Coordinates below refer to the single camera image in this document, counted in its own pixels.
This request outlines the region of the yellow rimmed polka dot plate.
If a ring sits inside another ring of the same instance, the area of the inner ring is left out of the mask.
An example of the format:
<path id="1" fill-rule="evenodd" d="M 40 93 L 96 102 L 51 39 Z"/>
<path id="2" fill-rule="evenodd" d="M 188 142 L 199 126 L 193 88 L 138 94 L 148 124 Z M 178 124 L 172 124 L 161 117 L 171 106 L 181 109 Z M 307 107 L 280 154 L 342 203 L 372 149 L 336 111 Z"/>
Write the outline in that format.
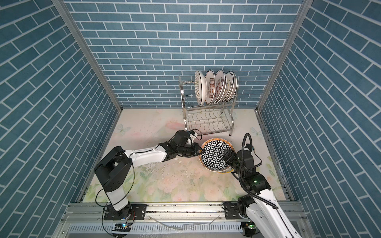
<path id="1" fill-rule="evenodd" d="M 227 169 L 225 169 L 225 170 L 223 170 L 223 171 L 220 171 L 219 173 L 220 173 L 220 174 L 227 174 L 227 173 L 230 173 L 230 172 L 232 172 L 232 171 L 234 171 L 234 169 L 232 169 L 232 168 L 227 168 Z"/>

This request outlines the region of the orange rimmed floral pattern plate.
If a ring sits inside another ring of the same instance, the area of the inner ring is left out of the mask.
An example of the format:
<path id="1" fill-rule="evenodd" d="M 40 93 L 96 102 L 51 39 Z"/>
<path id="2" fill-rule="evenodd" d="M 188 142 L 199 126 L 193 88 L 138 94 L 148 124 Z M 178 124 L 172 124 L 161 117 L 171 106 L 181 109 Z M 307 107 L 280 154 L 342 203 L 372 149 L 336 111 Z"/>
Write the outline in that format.
<path id="1" fill-rule="evenodd" d="M 227 165 L 222 158 L 224 149 L 232 149 L 234 151 L 234 148 L 229 141 L 222 138 L 212 138 L 207 140 L 202 145 L 202 148 L 205 151 L 199 155 L 199 160 L 204 168 L 216 173 L 227 168 L 232 168 Z"/>

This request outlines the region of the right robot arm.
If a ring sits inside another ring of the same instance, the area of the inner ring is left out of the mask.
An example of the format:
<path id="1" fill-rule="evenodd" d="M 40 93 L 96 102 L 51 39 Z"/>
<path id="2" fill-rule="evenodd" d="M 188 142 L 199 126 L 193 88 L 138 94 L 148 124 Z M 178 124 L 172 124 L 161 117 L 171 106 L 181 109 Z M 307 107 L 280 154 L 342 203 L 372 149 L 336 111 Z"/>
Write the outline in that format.
<path id="1" fill-rule="evenodd" d="M 282 210 L 267 179 L 254 163 L 252 137 L 244 135 L 241 150 L 225 150 L 223 160 L 247 193 L 238 198 L 239 214 L 250 219 L 265 238 L 300 238 L 301 235 Z"/>

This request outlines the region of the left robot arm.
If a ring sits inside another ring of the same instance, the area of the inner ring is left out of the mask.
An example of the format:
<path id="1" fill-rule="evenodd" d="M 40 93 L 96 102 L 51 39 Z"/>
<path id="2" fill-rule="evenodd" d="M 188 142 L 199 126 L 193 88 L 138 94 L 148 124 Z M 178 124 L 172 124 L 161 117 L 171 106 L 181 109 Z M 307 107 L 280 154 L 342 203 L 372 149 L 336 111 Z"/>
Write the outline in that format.
<path id="1" fill-rule="evenodd" d="M 130 202 L 123 183 L 130 171 L 150 163 L 166 162 L 177 156 L 191 158 L 201 155 L 204 149 L 196 142 L 196 131 L 180 130 L 175 135 L 157 146 L 125 150 L 121 146 L 114 147 L 94 168 L 107 198 L 116 212 L 128 211 Z"/>

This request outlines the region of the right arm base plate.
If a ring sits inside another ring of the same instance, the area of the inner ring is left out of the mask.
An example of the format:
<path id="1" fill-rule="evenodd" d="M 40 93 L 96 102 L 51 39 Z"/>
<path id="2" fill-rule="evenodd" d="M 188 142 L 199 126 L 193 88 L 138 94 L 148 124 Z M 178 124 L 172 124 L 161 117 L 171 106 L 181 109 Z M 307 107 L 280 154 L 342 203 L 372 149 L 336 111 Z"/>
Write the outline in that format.
<path id="1" fill-rule="evenodd" d="M 224 211 L 225 219 L 227 220 L 237 220 L 244 219 L 241 213 L 241 205 L 233 202 L 223 202 L 221 208 Z"/>

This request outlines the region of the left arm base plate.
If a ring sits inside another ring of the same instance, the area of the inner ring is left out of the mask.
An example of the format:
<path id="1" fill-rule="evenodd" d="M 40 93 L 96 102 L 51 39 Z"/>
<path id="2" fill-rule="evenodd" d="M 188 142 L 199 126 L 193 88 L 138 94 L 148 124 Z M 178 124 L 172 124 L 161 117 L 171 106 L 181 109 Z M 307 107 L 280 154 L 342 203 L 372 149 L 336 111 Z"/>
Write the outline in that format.
<path id="1" fill-rule="evenodd" d="M 120 211 L 115 210 L 113 205 L 107 205 L 103 219 L 106 221 L 143 220 L 146 209 L 146 204 L 128 204 Z"/>

